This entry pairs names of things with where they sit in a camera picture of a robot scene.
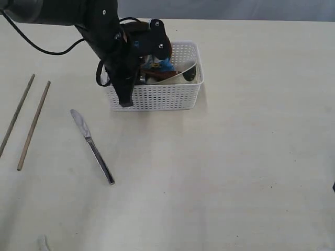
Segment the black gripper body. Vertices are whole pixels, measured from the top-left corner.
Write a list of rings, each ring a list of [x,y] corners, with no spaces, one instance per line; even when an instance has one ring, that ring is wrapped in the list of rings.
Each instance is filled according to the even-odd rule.
[[[100,58],[99,86],[109,86],[117,81],[124,82],[137,74],[140,59],[133,42],[136,36],[147,31],[147,23],[126,23],[118,27],[112,36],[111,48]]]

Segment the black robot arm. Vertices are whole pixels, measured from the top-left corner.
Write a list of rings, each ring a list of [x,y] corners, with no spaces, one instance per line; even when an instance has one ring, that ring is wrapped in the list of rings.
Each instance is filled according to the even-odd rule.
[[[1,1],[1,15],[14,27],[17,22],[74,26],[96,53],[99,86],[112,85],[122,107],[133,106],[132,93],[139,78],[142,57],[151,42],[148,24],[136,18],[124,23],[117,1]]]

